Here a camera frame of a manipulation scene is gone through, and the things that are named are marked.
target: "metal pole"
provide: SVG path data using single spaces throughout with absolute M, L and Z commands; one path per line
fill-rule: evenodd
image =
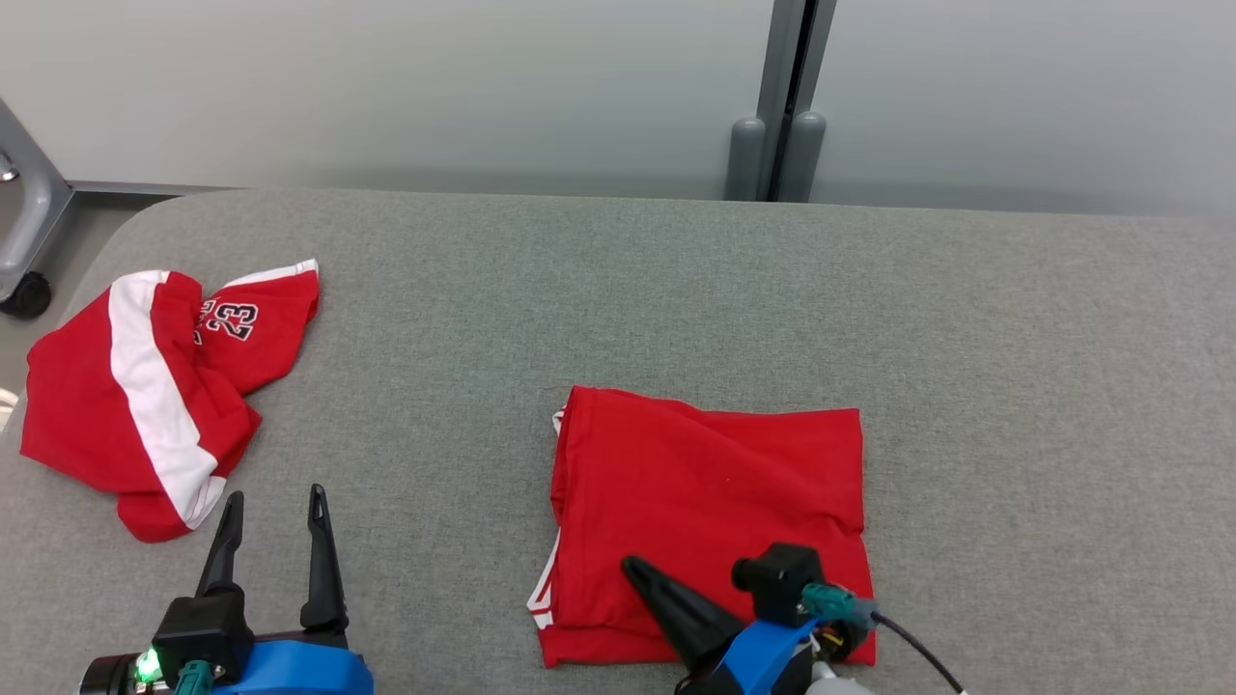
M 11 172 L 7 179 L 22 181 L 22 204 L 17 221 L 0 242 L 0 301 L 7 299 L 22 276 L 30 270 L 38 250 L 47 241 L 61 213 L 73 197 L 73 189 L 56 171 L 47 155 L 26 132 L 17 116 L 0 100 L 0 171 Z

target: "black wheel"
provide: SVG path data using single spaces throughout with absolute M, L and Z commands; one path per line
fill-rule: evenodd
M 19 319 L 33 319 L 42 315 L 52 303 L 52 283 L 42 273 L 28 272 L 17 281 L 12 294 L 0 302 L 0 312 Z

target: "white stripe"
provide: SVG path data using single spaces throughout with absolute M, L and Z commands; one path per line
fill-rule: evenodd
M 198 445 L 198 425 L 154 344 L 151 305 L 154 289 L 167 277 L 167 271 L 146 271 L 111 284 L 111 376 L 129 399 L 129 413 L 163 491 L 180 521 L 194 529 L 222 495 L 222 479 L 211 485 L 210 474 L 219 461 Z
M 562 532 L 559 532 L 554 537 L 554 549 L 549 552 L 549 560 L 545 560 L 545 569 L 541 570 L 541 578 L 536 581 L 536 589 L 533 589 L 533 595 L 528 597 L 528 610 L 539 611 L 541 608 L 549 607 L 550 591 L 552 586 L 545 587 L 549 581 L 549 570 L 554 569 L 554 559 L 557 558 L 557 542 L 562 538 Z
M 303 272 L 318 272 L 318 258 L 309 258 L 308 261 L 300 261 L 294 266 L 284 266 L 282 268 L 271 268 L 268 271 L 262 271 L 257 273 L 250 273 L 245 277 L 237 277 L 236 279 L 229 282 L 224 287 L 235 287 L 237 284 L 252 284 L 255 282 L 266 282 L 269 279 L 279 279 L 281 277 L 292 277 L 294 275 L 300 275 Z

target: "gray fabric surface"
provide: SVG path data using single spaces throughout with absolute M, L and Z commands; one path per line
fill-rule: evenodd
M 130 221 L 73 301 L 315 256 L 321 309 L 229 490 L 257 631 L 304 601 L 326 486 L 381 693 L 670 693 L 667 665 L 540 667 L 572 383 L 706 408 L 857 406 L 878 597 L 971 693 L 1236 684 L 1236 225 L 675 200 L 229 192 Z M 0 441 L 0 675 L 74 691 L 192 591 L 203 529 Z M 880 695 L 947 693 L 891 634 Z

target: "green connector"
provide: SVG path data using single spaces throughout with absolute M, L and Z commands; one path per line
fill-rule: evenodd
M 875 627 L 871 621 L 871 613 L 876 610 L 875 601 L 859 599 L 853 591 L 834 584 L 803 586 L 802 607 L 819 622 L 842 621 L 863 629 Z
M 210 664 L 193 660 L 180 669 L 180 680 L 176 684 L 176 695 L 210 695 L 215 686 L 215 676 Z

